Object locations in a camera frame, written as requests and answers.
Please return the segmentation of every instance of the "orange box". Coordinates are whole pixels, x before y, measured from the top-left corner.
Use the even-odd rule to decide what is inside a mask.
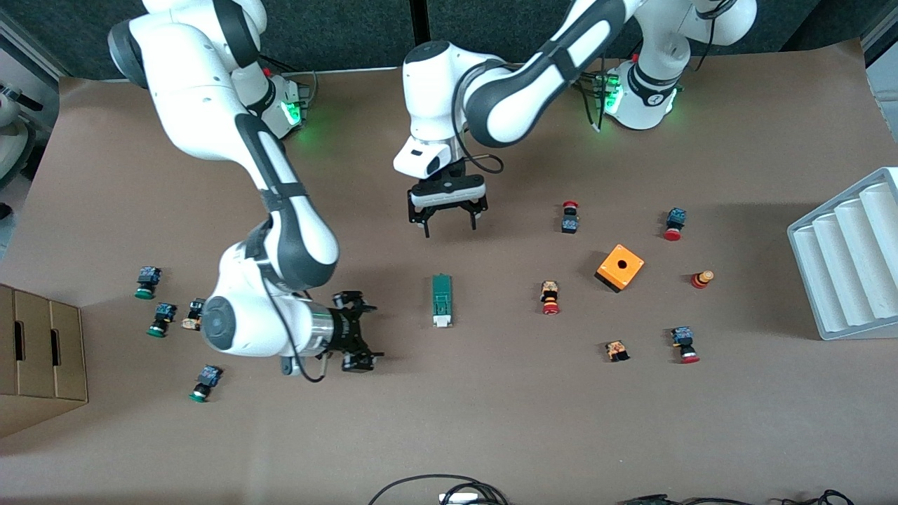
[[[621,290],[629,286],[644,264],[646,263],[636,254],[623,245],[617,244],[612,253],[596,269],[595,278],[615,293],[620,293]]]

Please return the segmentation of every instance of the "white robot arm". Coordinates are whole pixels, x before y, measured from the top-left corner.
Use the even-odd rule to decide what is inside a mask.
[[[148,15],[121,22],[109,34],[112,58],[131,82],[146,88],[143,55],[134,32],[157,24],[186,24],[208,34],[223,63],[232,69],[231,82],[241,103],[275,136],[283,138],[303,125],[297,84],[280,75],[266,77],[256,59],[259,36],[268,26],[259,0],[145,0],[144,6]]]
[[[218,284],[203,308],[204,337],[228,354],[279,355],[286,375],[309,378],[303,358],[334,350],[344,353],[344,370],[372,369],[379,353],[362,340],[358,320],[375,307],[361,293],[338,293],[337,308],[296,294],[330,279],[339,247],[283,145],[247,112],[232,83],[231,71],[258,55],[252,10],[231,0],[194,0],[178,8],[178,22],[173,11],[161,10],[129,24],[165,133],[189,155],[242,165],[269,212],[246,241],[224,252]]]
[[[757,11],[756,0],[647,0],[635,14],[642,50],[637,61],[609,70],[617,78],[606,86],[605,112],[627,128],[654,128],[689,65],[687,38],[728,46],[748,33]]]
[[[559,30],[515,70],[499,57],[446,41],[414,48],[402,67],[411,136],[393,159],[397,171],[419,179],[409,190],[409,221],[429,236],[427,220],[434,212],[461,207],[476,228],[476,217],[487,208],[486,184],[480,175],[465,175],[465,162],[473,160],[462,143],[462,128],[467,125],[488,147],[521,141],[630,17],[637,17],[645,33],[646,64],[638,71],[643,66],[650,71],[638,72],[635,84],[621,91],[612,116],[631,128],[650,128],[664,116],[688,63],[685,36],[732,43],[752,26],[756,10],[755,0],[573,0]],[[626,65],[617,71],[626,72]]]

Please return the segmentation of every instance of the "black cable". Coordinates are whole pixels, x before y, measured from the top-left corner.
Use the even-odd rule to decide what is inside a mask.
[[[705,45],[705,52],[701,55],[699,59],[699,64],[695,66],[695,70],[693,72],[698,72],[701,68],[701,64],[705,63],[705,58],[708,57],[708,53],[711,51],[711,45],[714,43],[714,25],[717,24],[718,18],[711,18],[711,34],[708,37],[708,44]]]
[[[459,146],[462,147],[462,152],[465,155],[464,159],[473,163],[477,168],[480,168],[483,172],[496,174],[496,173],[502,173],[505,170],[505,162],[502,161],[502,158],[500,158],[496,155],[486,155],[487,158],[492,158],[499,163],[499,167],[493,169],[493,168],[488,168],[488,167],[484,166],[481,162],[475,160],[474,156],[472,156],[471,153],[468,151],[468,147],[464,144],[464,139],[462,138],[462,133],[458,128],[458,120],[457,120],[457,118],[455,118],[455,111],[456,111],[455,107],[457,107],[457,105],[458,105],[458,95],[459,95],[459,90],[462,89],[462,83],[464,83],[465,80],[468,78],[468,76],[471,73],[473,73],[475,70],[482,71],[482,69],[484,68],[484,63],[475,65],[475,66],[472,66],[471,68],[469,68],[464,74],[462,74],[462,78],[459,79],[457,83],[455,83],[455,91],[452,94],[452,129],[455,132],[455,141],[458,142]]]
[[[284,63],[283,61],[281,61],[279,59],[274,59],[270,56],[265,56],[261,53],[259,54],[259,58],[262,58],[265,61],[268,61],[269,63],[273,63],[274,65],[280,66],[282,69],[286,70],[287,72],[296,72],[297,74],[299,73],[299,70],[297,70],[295,66],[290,66],[287,63]]]
[[[752,505],[739,500],[730,500],[728,498],[697,498],[693,501],[684,501],[682,505],[698,505],[699,503],[728,503],[729,505]]]
[[[779,505],[833,505],[830,502],[830,498],[839,498],[845,501],[845,505],[854,505],[854,502],[851,501],[844,494],[835,491],[833,489],[828,489],[823,492],[822,495],[818,498],[812,498],[807,501],[795,501],[789,499],[777,499],[775,501],[779,502]],[[730,500],[728,498],[696,498],[692,501],[684,501],[683,503],[678,503],[676,501],[668,501],[668,505],[699,505],[700,503],[725,503],[728,505],[752,505],[751,503],[746,503],[744,501],[738,500]]]
[[[389,491],[391,488],[393,488],[395,486],[398,486],[398,485],[404,484],[404,483],[410,483],[412,481],[420,481],[420,480],[424,480],[424,479],[454,479],[454,480],[459,480],[459,481],[465,481],[465,484],[463,484],[463,485],[477,484],[477,485],[482,485],[482,486],[488,486],[492,490],[495,490],[496,492],[498,492],[498,490],[496,490],[496,488],[494,488],[493,486],[486,484],[486,483],[482,483],[482,482],[478,481],[477,479],[472,479],[465,475],[422,474],[422,475],[414,475],[411,477],[406,477],[404,479],[400,479],[398,481],[393,481],[392,483],[385,485],[380,491],[377,492],[377,494],[371,499],[371,501],[368,502],[368,505],[374,505],[374,502],[377,501],[377,499],[380,498],[381,495],[383,495],[385,492]],[[501,492],[499,493],[499,496],[501,496],[503,499],[505,498],[505,495],[503,495]],[[505,501],[503,503],[499,503],[498,505],[507,505],[507,501]]]
[[[496,505],[508,505],[508,499],[504,494],[494,486],[487,483],[461,483],[453,486],[449,489],[449,491],[445,492],[443,495],[443,499],[440,501],[440,505],[448,505],[449,500],[453,497],[457,492],[464,489],[473,489],[474,491],[482,494],[484,496],[484,500],[487,502],[493,502]]]
[[[299,367],[299,372],[303,374],[305,380],[311,383],[319,383],[324,380],[324,375],[321,374],[320,377],[314,378],[310,377],[309,374],[305,373],[305,367],[303,366],[303,361],[299,357],[299,353],[296,351],[296,341],[293,340],[293,332],[290,331],[290,325],[286,323],[286,318],[283,314],[281,314],[280,307],[275,303],[275,298],[271,296],[269,289],[265,286],[265,276],[262,275],[262,270],[259,270],[259,281],[262,283],[262,289],[265,291],[265,294],[269,297],[269,302],[271,302],[271,306],[275,307],[275,312],[277,312],[277,317],[280,318],[281,324],[284,325],[284,331],[286,332],[287,338],[290,339],[290,346],[293,347],[293,359],[296,360],[296,365]]]
[[[590,111],[589,100],[586,99],[586,91],[583,89],[583,85],[580,83],[577,83],[577,85],[575,85],[574,87],[577,88],[578,90],[580,90],[580,95],[583,96],[583,108],[586,110],[586,120],[589,121],[589,126],[595,125],[595,123],[593,122],[593,113],[592,113],[592,111]]]
[[[605,75],[605,53],[608,52],[607,46],[605,50],[602,51],[602,68],[599,70],[599,73],[602,74],[602,90],[599,92],[602,96],[599,97],[599,125],[596,129],[599,132],[602,131],[602,119],[605,117],[605,82],[608,79],[608,76]]]
[[[819,498],[813,498],[807,501],[795,501],[788,499],[777,501],[779,502],[779,505],[832,505],[832,502],[830,502],[830,498],[833,497],[845,501],[845,505],[854,505],[854,501],[851,501],[849,497],[834,489],[828,489],[824,491]]]

